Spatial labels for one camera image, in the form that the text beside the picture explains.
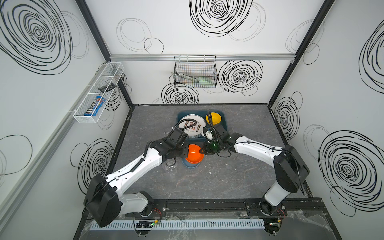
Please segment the orange bowl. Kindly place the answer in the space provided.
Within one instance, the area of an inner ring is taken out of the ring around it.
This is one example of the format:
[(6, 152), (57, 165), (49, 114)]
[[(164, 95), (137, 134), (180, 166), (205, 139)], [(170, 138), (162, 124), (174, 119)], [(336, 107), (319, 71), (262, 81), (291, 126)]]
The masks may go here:
[(200, 150), (201, 147), (198, 145), (189, 145), (188, 156), (186, 158), (187, 163), (192, 165), (199, 164), (204, 158), (204, 155), (200, 153)]

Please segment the yellow bowl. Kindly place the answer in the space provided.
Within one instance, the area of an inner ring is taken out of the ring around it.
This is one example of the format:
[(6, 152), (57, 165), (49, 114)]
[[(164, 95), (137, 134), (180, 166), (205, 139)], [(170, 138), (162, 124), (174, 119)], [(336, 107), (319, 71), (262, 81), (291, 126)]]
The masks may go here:
[(222, 116), (216, 112), (210, 112), (206, 115), (206, 122), (210, 125), (217, 125), (222, 121)]

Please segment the blue bowl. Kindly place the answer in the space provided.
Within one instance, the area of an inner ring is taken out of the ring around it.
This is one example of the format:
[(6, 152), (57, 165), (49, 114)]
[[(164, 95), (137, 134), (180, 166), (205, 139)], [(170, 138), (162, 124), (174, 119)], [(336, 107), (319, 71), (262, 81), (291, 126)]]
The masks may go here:
[(194, 169), (194, 168), (198, 167), (201, 164), (200, 162), (199, 163), (190, 163), (185, 158), (182, 158), (182, 163), (188, 169)]

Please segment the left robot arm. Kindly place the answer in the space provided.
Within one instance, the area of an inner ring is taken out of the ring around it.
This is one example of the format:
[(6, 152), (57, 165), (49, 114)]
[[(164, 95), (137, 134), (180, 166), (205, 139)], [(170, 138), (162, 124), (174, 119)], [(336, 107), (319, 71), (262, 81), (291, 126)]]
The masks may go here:
[(149, 141), (144, 153), (125, 167), (105, 177), (96, 175), (92, 178), (84, 206), (99, 227), (106, 227), (122, 215), (138, 213), (149, 216), (152, 213), (154, 200), (148, 193), (126, 194), (126, 190), (166, 160), (185, 156), (188, 152), (184, 145), (187, 137), (183, 130), (174, 128), (168, 136)]

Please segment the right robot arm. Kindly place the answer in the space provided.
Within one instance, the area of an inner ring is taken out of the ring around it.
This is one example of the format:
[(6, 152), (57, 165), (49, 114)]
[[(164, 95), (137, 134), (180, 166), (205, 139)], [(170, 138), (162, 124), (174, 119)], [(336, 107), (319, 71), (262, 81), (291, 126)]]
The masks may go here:
[(273, 167), (276, 181), (259, 203), (261, 212), (266, 216), (274, 214), (287, 196), (297, 193), (310, 173), (303, 158), (290, 145), (276, 147), (251, 140), (242, 134), (229, 134), (221, 124), (204, 127), (202, 136), (206, 139), (200, 150), (204, 155), (229, 151), (253, 157)]

